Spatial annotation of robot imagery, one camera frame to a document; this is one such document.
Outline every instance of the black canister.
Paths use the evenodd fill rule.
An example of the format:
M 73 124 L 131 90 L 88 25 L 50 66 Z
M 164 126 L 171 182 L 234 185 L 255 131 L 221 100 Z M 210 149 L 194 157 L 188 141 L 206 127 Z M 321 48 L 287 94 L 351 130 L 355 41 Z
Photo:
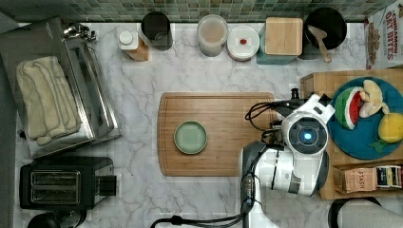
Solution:
M 317 39 L 308 30 L 308 26 L 327 33 L 327 37 L 323 39 L 327 49 L 337 48 L 346 38 L 347 24 L 340 12 L 332 8 L 315 9 L 304 22 L 302 54 L 298 56 L 300 59 L 315 59 L 320 54 Z
M 172 47 L 172 31 L 169 19 L 157 11 L 148 13 L 142 21 L 142 32 L 158 50 L 168 50 Z

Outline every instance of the toy fruit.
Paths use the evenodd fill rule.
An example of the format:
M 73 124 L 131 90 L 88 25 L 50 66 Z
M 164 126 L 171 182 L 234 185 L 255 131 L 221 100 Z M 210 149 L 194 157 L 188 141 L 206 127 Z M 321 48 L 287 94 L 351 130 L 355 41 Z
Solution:
M 360 88 L 359 95 L 361 96 L 364 105 L 359 110 L 361 118 L 367 118 L 374 115 L 380 108 L 383 113 L 389 113 L 388 106 L 383 102 L 382 90 L 379 85 L 372 80 L 364 80 L 364 87 Z
M 396 143 L 403 139 L 403 114 L 389 113 L 380 121 L 379 138 L 387 143 Z
M 336 119 L 340 125 L 347 129 L 354 129 L 358 121 L 361 97 L 361 87 L 349 87 L 342 91 L 336 99 Z

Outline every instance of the tiled wall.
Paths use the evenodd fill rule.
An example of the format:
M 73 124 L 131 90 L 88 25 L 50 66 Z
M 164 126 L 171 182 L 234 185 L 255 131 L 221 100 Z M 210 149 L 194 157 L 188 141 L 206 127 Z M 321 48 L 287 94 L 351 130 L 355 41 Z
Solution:
M 167 14 L 172 22 L 198 22 L 207 14 L 220 15 L 227 22 L 263 22 L 267 16 L 303 17 L 319 7 L 338 9 L 348 21 L 362 21 L 366 16 L 394 2 L 394 0 L 54 0 L 51 4 L 55 10 L 51 10 L 49 5 L 41 4 L 49 0 L 1 1 L 7 1 L 6 4 L 10 6 L 4 7 L 4 4 L 0 3 L 0 10 L 20 21 L 35 21 L 56 15 L 58 12 L 64 17 L 93 22 L 139 22 L 148 12 L 154 10 Z M 25 5 L 25 9 L 29 4 L 32 6 L 29 12 L 25 12 L 17 10 L 20 7 L 18 3 Z

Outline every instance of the marble countertop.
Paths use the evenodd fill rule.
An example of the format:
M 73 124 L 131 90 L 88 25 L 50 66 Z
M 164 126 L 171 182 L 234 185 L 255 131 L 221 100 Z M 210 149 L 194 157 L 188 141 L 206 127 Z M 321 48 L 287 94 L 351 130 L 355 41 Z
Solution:
M 259 31 L 262 24 L 248 26 Z M 148 62 L 134 62 L 119 50 L 118 36 L 123 30 L 136 30 L 138 24 L 91 24 L 90 27 L 100 34 L 93 47 L 103 68 L 123 136 L 76 152 L 110 157 L 119 179 L 118 196 L 105 199 L 89 211 L 82 227 L 143 228 L 150 227 L 155 219 L 173 215 L 218 219 L 240 211 L 240 178 L 174 178 L 162 174 L 157 155 L 157 114 L 164 92 L 267 91 L 282 100 L 289 99 L 290 89 L 299 86 L 299 79 L 311 72 L 365 68 L 363 24 L 348 25 L 344 43 L 330 51 L 331 64 L 321 59 L 296 59 L 287 66 L 258 66 L 255 58 L 236 62 L 226 49 L 217 57 L 207 58 L 198 50 L 196 24 L 172 25 L 174 45 L 171 49 L 152 48 Z M 17 139 L 17 151 L 15 178 L 18 180 L 19 168 L 31 160 L 28 147 L 21 139 Z M 279 227 L 328 227 L 331 201 L 269 190 L 265 195 L 265 213 Z M 14 227 L 27 227 L 38 212 L 21 210 L 17 194 L 15 201 Z M 385 198 L 380 202 L 387 202 L 388 208 L 403 214 L 400 199 Z

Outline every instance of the green plate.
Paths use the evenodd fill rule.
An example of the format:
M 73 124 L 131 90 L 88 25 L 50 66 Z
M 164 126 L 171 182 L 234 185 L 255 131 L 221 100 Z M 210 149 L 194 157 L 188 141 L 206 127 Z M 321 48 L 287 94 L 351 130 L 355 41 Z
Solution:
M 174 141 L 179 150 L 185 154 L 197 154 L 207 144 L 207 132 L 197 122 L 183 122 L 175 131 Z

